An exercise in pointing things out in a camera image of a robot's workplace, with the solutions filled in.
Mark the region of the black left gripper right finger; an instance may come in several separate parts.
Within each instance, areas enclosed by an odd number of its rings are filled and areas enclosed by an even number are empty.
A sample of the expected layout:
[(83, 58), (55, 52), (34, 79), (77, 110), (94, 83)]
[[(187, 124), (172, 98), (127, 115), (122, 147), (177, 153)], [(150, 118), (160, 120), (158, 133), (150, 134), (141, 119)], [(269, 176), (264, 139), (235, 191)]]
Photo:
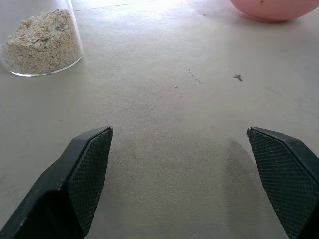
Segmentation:
[(257, 127), (247, 130), (262, 186), (291, 239), (319, 237), (319, 159), (300, 140)]

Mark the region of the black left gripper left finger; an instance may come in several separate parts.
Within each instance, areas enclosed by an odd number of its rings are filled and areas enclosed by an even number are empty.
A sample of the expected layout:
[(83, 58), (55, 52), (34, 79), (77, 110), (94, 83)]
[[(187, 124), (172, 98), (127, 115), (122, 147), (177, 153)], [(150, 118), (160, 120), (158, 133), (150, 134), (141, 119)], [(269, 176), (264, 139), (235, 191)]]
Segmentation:
[(2, 239), (82, 239), (104, 187), (111, 127), (73, 138), (0, 231)]

